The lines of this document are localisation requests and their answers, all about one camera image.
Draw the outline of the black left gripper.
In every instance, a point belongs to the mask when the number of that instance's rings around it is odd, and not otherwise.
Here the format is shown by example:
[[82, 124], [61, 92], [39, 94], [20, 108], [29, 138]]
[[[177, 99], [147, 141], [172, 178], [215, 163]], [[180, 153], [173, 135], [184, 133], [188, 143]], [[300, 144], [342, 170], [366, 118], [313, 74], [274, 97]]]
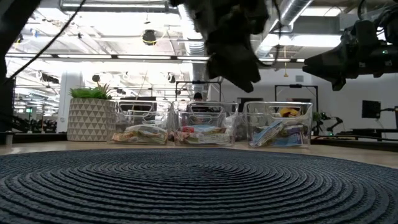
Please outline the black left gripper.
[[173, 7], [183, 6], [195, 31], [205, 41], [211, 57], [206, 63], [209, 79], [223, 77], [250, 93], [261, 80], [257, 65], [261, 62], [251, 45], [251, 36], [261, 34], [269, 18], [261, 0], [170, 0]]

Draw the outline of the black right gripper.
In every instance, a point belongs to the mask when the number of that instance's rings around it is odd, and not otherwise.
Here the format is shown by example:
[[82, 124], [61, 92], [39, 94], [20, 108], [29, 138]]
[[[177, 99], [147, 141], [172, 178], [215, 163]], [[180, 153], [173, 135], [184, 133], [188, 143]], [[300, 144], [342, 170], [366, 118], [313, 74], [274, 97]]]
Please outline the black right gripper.
[[335, 48], [304, 60], [302, 70], [330, 82], [333, 91], [340, 91], [347, 78], [357, 78], [371, 54], [380, 46], [376, 28], [371, 21], [356, 21], [346, 30], [345, 40]]

